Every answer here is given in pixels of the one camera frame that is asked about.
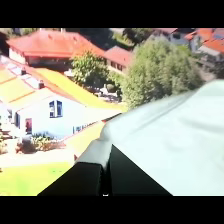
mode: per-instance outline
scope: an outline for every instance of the green lawn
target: green lawn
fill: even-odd
[[[5,168],[0,173],[0,195],[36,196],[70,168],[69,163]]]

